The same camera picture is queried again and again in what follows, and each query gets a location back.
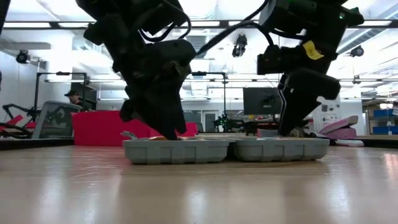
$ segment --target monitor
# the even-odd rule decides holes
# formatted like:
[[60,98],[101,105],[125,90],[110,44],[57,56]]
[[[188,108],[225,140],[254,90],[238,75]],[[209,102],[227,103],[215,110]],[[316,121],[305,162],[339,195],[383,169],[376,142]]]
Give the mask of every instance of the monitor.
[[244,114],[280,114],[281,107],[277,88],[243,88]]

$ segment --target gray tray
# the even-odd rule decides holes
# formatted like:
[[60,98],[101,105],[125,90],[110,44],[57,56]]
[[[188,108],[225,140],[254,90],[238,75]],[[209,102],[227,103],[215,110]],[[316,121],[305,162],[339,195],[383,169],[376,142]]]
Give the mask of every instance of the gray tray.
[[227,155],[228,140],[123,142],[124,156],[133,164],[184,164],[221,162]]
[[309,138],[260,138],[237,140],[235,156],[243,161],[310,161],[328,153],[329,140]]

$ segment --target person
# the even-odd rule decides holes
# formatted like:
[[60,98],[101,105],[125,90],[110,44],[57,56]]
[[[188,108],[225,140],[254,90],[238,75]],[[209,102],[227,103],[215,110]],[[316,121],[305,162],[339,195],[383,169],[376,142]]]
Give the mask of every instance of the person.
[[83,108],[83,111],[88,111],[89,109],[87,108],[86,105],[83,105],[83,102],[80,101],[80,95],[77,91],[75,90],[70,90],[67,94],[64,96],[69,98],[70,103],[74,105],[81,106]]

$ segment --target cable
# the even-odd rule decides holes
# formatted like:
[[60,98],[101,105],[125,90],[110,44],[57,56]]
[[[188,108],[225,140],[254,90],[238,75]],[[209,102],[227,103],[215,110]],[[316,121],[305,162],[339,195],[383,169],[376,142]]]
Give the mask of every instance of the cable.
[[172,9],[178,11],[179,13],[182,13],[182,15],[185,17],[185,20],[187,20],[188,23],[188,29],[187,31],[185,31],[184,34],[182,34],[179,39],[184,39],[192,30],[192,23],[191,23],[191,19],[189,18],[189,16],[182,11],[181,9],[177,8],[176,6],[174,6],[173,4],[169,3],[167,0],[163,0],[164,3],[166,3],[166,5],[168,5],[169,7],[171,7]]
[[272,41],[272,38],[269,35],[269,33],[267,31],[265,31],[264,28],[261,27],[259,24],[251,21],[251,19],[254,16],[259,14],[267,6],[268,2],[269,2],[269,0],[265,0],[258,9],[256,9],[252,14],[248,15],[246,18],[244,18],[243,21],[241,21],[240,23],[238,23],[236,25],[233,25],[233,26],[229,27],[228,29],[223,30],[218,35],[213,37],[209,42],[207,42],[203,47],[200,48],[200,50],[198,51],[197,55],[200,55],[200,54],[203,54],[203,53],[207,52],[212,47],[214,47],[216,44],[220,43],[225,37],[227,37],[232,32],[234,32],[236,29],[238,29],[240,27],[244,27],[244,26],[254,26],[262,34],[264,34],[264,36],[266,37],[269,45],[274,45],[274,42]]
[[305,38],[306,38],[303,35],[286,34],[285,32],[282,32],[282,31],[279,31],[279,30],[276,30],[276,29],[271,30],[271,33],[273,33],[275,35],[278,35],[278,36],[281,36],[281,37],[288,38],[288,39],[305,40]]
[[253,21],[242,21],[238,24],[235,24],[231,27],[229,27],[228,29],[223,30],[222,32],[220,32],[217,36],[213,37],[209,42],[207,42],[197,53],[197,55],[203,54],[205,52],[207,52],[208,50],[210,50],[212,47],[214,47],[216,44],[220,43],[225,37],[227,37],[228,35],[230,35],[232,32],[234,32],[235,30],[237,30],[238,28],[241,27],[247,27],[247,26],[253,26],[255,28],[257,28],[262,34],[265,35],[269,45],[274,45],[274,41],[272,40],[271,36],[269,35],[268,32],[266,32],[264,30],[264,28],[262,26],[260,26],[259,24],[253,22]]
[[160,37],[148,37],[142,29],[139,30],[139,33],[141,34],[142,38],[145,40],[151,41],[151,42],[160,42],[164,40],[175,28],[175,23],[172,23],[169,28],[160,36]]
[[255,10],[252,14],[248,15],[246,18],[243,19],[243,21],[248,21],[253,19],[254,16],[256,16],[257,14],[259,14],[268,4],[269,0],[265,0],[262,5]]

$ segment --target desk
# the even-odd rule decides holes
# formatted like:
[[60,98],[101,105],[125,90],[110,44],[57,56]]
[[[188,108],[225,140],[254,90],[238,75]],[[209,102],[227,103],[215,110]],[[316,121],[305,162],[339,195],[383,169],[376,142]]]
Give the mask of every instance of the desk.
[[313,162],[132,166],[120,148],[0,151],[2,223],[396,223],[398,151]]
[[390,148],[390,149],[398,149],[398,136],[397,135],[358,136],[357,139],[361,140],[365,146],[369,146],[369,147],[385,147],[385,148]]

